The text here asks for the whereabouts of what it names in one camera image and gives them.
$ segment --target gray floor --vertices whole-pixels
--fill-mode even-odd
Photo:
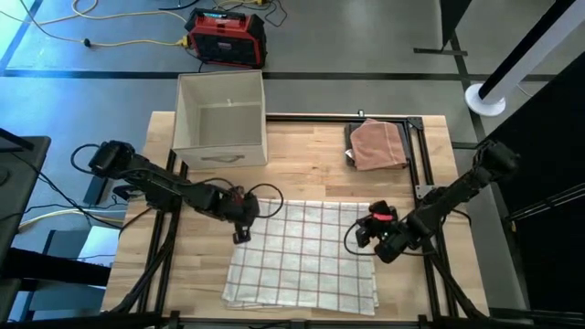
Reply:
[[[80,1],[80,8],[90,5]],[[273,72],[389,72],[457,73],[453,57],[413,54],[412,48],[439,43],[438,8],[427,0],[282,0],[289,17],[280,28],[266,25],[268,61]],[[551,5],[550,0],[474,0],[457,28],[470,73],[490,74]],[[95,16],[155,10],[176,0],[106,2]],[[200,6],[210,7],[210,0]],[[0,10],[24,17],[13,0]],[[37,13],[42,21],[70,15],[69,1],[45,1]],[[10,44],[19,24],[0,16],[0,55]],[[89,37],[94,42],[132,38],[176,41],[183,23],[171,16],[143,16],[109,21],[76,18],[46,26],[63,37]],[[585,26],[571,34],[538,66],[535,73],[556,74],[585,48]],[[94,71],[192,71],[199,62],[180,48],[135,45],[87,49],[81,44],[46,37],[28,29],[9,69]],[[227,69],[205,66],[204,71]],[[476,142],[470,114],[459,81],[429,80],[265,80],[267,110],[272,112],[340,112],[388,114],[442,114],[456,142]],[[544,82],[522,83],[529,93]],[[22,135],[48,134],[52,140],[44,172],[65,193],[81,200],[90,178],[69,166],[71,151],[82,143],[119,139],[144,144],[152,111],[173,111],[174,80],[110,80],[0,78],[0,126]],[[507,98],[506,112],[482,118],[487,133],[519,108],[528,97],[515,89]],[[469,168],[472,153],[455,152],[460,173]],[[63,201],[38,184],[30,205]],[[492,307],[522,307],[523,298],[507,252],[494,201],[483,192],[468,207],[473,237]],[[31,212],[24,220],[41,214]],[[83,218],[55,217],[41,221],[14,245],[41,251],[51,229],[86,228]]]

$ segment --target white stand base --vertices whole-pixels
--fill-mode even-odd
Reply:
[[[484,103],[479,97],[479,89],[483,83],[476,83],[465,91],[465,102],[471,111],[483,116],[494,117],[505,110],[505,99],[495,104]]]

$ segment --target checkered cloth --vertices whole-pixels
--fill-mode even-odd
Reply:
[[[280,200],[260,200],[261,214]],[[228,308],[317,307],[374,315],[378,306],[374,262],[348,253],[347,229],[369,204],[285,201],[272,218],[256,218],[251,241],[237,245],[222,299]],[[359,249],[355,229],[347,246]]]

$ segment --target wooden table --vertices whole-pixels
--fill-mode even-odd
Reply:
[[[173,134],[174,113],[154,112],[143,155],[165,167]],[[448,185],[457,170],[443,116],[423,116],[431,168],[436,185]],[[189,178],[224,177],[246,189],[258,183],[278,186],[287,199],[372,202],[385,199],[401,216],[413,208],[410,174],[405,170],[356,172],[346,165],[342,123],[268,122],[270,161],[263,167],[192,171]],[[416,135],[412,135],[418,153]],[[420,181],[423,180],[419,166]],[[270,189],[259,197],[277,197]],[[142,212],[146,205],[132,202],[126,218]],[[180,311],[182,318],[292,319],[416,321],[430,315],[429,296],[421,257],[400,256],[387,265],[376,259],[379,307],[376,316],[339,313],[319,309],[227,310],[221,299],[233,251],[233,226],[205,218],[183,207],[168,283],[165,314]],[[144,271],[154,225],[154,211],[122,234],[102,308],[117,305]],[[482,279],[467,220],[448,217],[444,227],[452,274],[478,309],[487,312]],[[435,271],[441,302],[446,302],[441,278]],[[153,279],[148,310],[154,309],[158,277]]]

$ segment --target cardboard box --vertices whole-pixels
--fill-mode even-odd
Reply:
[[[181,74],[173,151],[191,169],[266,165],[261,70]]]

